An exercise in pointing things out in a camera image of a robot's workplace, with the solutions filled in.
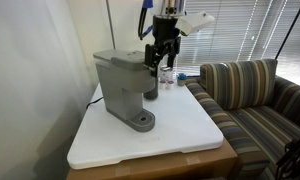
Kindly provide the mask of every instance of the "power cord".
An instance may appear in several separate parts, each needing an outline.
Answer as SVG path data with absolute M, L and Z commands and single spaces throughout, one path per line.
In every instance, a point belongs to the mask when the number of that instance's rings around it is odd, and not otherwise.
M 97 103 L 97 102 L 99 102 L 101 99 L 103 99 L 103 97 L 101 97 L 101 98 L 99 98 L 99 99 L 97 99 L 97 100 L 95 100 L 95 101 L 93 101 L 93 102 L 90 102 L 90 103 L 87 105 L 86 109 L 88 109 L 88 107 L 89 107 L 91 104 Z

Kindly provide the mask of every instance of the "striped cushion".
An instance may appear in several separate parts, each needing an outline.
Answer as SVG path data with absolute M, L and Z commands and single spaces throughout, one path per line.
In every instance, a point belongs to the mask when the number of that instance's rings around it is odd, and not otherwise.
M 204 64 L 200 84 L 225 110 L 269 104 L 277 61 L 274 59 Z
M 276 77 L 271 106 L 300 127 L 300 86 Z
M 264 152 L 204 91 L 197 79 L 188 79 L 186 85 L 238 154 L 239 162 L 232 172 L 232 177 L 236 179 L 258 177 L 269 163 Z
M 300 138 L 300 128 L 269 106 L 226 112 L 267 154 L 269 169 L 275 175 L 275 164 L 284 155 L 285 144 Z

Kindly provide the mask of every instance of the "couch armrest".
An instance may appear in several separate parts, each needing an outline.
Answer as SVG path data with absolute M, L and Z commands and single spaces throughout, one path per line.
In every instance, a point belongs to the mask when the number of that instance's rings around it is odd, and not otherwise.
M 300 127 L 300 86 L 277 76 L 272 108 Z
M 230 179 L 256 179 L 269 164 L 264 152 L 206 93 L 197 78 L 188 79 L 186 86 L 222 131 L 239 157 Z

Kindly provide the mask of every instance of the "striped couch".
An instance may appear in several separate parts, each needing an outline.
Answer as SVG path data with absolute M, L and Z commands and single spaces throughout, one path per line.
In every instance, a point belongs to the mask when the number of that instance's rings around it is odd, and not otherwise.
M 231 179 L 273 179 L 284 146 L 300 138 L 300 86 L 277 61 L 204 64 L 187 87 L 238 154 Z

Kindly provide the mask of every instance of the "white table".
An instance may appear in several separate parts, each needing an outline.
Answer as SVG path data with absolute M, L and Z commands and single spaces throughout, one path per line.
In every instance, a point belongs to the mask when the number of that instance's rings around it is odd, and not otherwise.
M 99 85 L 92 101 L 100 97 Z M 146 133 L 133 130 L 108 113 L 103 100 L 91 105 L 68 153 L 71 168 L 84 169 L 222 145 L 221 131 L 185 86 L 159 89 L 159 97 L 152 102 L 144 100 L 143 106 L 156 117 L 155 127 Z

